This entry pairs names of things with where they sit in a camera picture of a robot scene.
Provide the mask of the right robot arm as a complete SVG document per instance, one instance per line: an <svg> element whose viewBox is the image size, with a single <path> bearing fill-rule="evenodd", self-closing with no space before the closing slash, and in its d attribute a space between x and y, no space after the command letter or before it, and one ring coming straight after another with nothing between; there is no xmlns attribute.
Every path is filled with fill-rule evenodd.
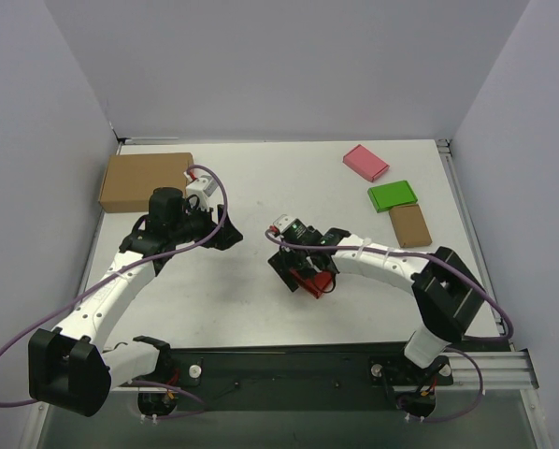
<svg viewBox="0 0 559 449"><path fill-rule="evenodd" d="M462 341L485 302L483 288L447 247L433 253L406 252L339 228L321 233L290 216L280 217L265 236L279 245L269 264L292 290L317 275L348 274L413 296L422 324L406 343L404 357L420 369Z"/></svg>

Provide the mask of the red paper box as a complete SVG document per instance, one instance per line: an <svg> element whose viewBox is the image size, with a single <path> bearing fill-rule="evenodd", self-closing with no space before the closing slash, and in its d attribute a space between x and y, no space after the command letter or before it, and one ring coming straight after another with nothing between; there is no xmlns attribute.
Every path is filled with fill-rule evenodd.
<svg viewBox="0 0 559 449"><path fill-rule="evenodd" d="M329 271L318 272L310 278L301 276L296 270L290 271L296 285L315 298L332 293L336 288L336 276Z"/></svg>

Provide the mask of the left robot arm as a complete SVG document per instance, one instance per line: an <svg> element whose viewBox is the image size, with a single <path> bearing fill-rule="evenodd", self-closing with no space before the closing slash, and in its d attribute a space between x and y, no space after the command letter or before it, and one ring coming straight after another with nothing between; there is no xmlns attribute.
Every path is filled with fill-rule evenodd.
<svg viewBox="0 0 559 449"><path fill-rule="evenodd" d="M226 203L211 208L173 187L154 190L147 214L127 235L104 277L52 330L37 330L28 343L31 398L84 416L101 409L109 391L135 379L169 385L179 377L168 343L138 336L106 350L113 328L140 291L177 253L197 247L224 251L243 237Z"/></svg>

